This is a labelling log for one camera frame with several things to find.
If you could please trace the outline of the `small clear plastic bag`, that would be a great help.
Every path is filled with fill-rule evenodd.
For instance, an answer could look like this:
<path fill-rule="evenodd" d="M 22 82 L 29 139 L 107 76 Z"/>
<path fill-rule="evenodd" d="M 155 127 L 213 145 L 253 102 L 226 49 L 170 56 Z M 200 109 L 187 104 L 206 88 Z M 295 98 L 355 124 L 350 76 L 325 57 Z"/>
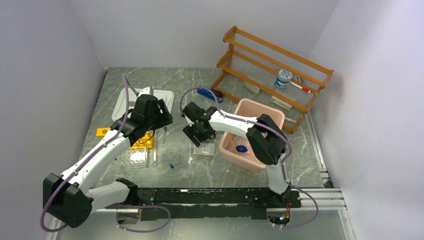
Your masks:
<path fill-rule="evenodd" d="M 193 147 L 195 155 L 213 156 L 215 154 L 215 145 L 213 143 L 201 144 Z"/>

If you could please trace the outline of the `yellow rubber tubing with clamps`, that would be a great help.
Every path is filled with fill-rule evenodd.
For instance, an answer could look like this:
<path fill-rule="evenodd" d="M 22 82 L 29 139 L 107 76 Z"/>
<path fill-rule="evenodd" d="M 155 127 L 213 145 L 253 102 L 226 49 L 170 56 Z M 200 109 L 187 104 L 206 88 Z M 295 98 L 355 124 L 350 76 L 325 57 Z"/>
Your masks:
<path fill-rule="evenodd" d="M 236 150 L 236 146 L 241 145 L 241 144 L 239 144 L 239 139 L 240 139 L 239 136 L 236 136 L 234 134 L 229 135 L 229 147 L 228 147 L 229 152 L 235 153 L 237 155 L 241 154 L 241 152 L 238 152 Z"/>

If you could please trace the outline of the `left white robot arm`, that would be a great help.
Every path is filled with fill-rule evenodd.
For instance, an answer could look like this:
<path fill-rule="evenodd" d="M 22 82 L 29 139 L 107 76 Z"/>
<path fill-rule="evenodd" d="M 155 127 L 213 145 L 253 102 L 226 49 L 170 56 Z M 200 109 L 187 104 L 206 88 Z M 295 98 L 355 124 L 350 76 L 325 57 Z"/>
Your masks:
<path fill-rule="evenodd" d="M 40 226 L 46 214 L 62 221 L 64 226 L 76 228 L 93 212 L 114 204 L 132 208 L 140 204 L 135 183 L 118 178 L 113 183 L 92 188 L 97 177 L 122 153 L 147 132 L 161 129 L 173 122 L 163 99 L 141 94 L 134 108 L 116 120 L 104 138 L 75 165 L 59 175 L 49 174 L 42 183 L 43 209 Z"/>

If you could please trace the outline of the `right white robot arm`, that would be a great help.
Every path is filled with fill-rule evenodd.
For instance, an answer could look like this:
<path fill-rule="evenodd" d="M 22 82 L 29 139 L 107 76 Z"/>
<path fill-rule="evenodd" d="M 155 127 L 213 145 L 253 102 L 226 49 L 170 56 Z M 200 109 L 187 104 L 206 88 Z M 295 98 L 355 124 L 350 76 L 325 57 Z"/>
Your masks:
<path fill-rule="evenodd" d="M 291 154 L 292 148 L 269 115 L 263 113 L 259 117 L 245 117 L 214 106 L 203 109 L 191 101 L 181 109 L 181 116 L 188 123 L 183 132 L 196 147 L 214 139 L 217 132 L 247 139 L 254 156 L 265 164 L 268 188 L 272 191 L 270 202 L 275 207 L 282 207 L 288 202 L 291 187 L 286 182 L 283 161 Z"/>

